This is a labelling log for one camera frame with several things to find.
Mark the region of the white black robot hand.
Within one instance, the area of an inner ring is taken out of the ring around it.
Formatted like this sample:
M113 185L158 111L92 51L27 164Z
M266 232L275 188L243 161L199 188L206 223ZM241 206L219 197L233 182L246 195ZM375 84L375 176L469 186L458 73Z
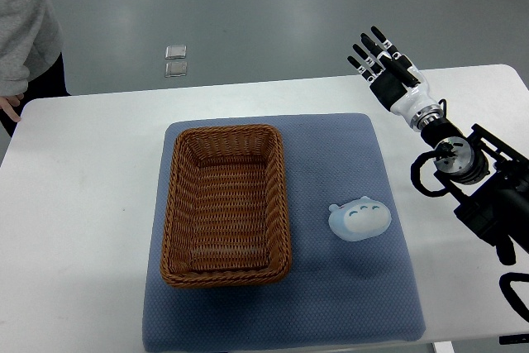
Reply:
M369 83L369 88L383 107L403 117L410 127L425 127L429 122L442 118L441 105L430 97L429 83L416 65L406 55L401 55L396 45L378 27L372 26L371 32L381 45L365 33L360 34L360 41L385 69L357 44L353 44L352 48L367 65L364 66L352 55L347 60Z

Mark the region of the person's hand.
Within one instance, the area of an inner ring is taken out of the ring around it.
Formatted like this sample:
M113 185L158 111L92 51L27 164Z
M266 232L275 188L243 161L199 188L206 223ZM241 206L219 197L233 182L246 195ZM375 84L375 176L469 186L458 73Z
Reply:
M20 93L15 96L0 97L0 108L13 122L21 120L20 115L16 112L16 107L21 105L24 94Z

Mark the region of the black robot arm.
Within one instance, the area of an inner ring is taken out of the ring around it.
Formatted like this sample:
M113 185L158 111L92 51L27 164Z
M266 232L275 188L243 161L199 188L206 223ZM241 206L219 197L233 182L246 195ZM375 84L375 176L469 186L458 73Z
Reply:
M431 148L412 163L414 188L431 198L452 195L456 217L502 264L514 265L514 247L528 248L528 159L479 125L464 136L447 118L446 101L431 98L422 72L377 27L360 40L348 62Z

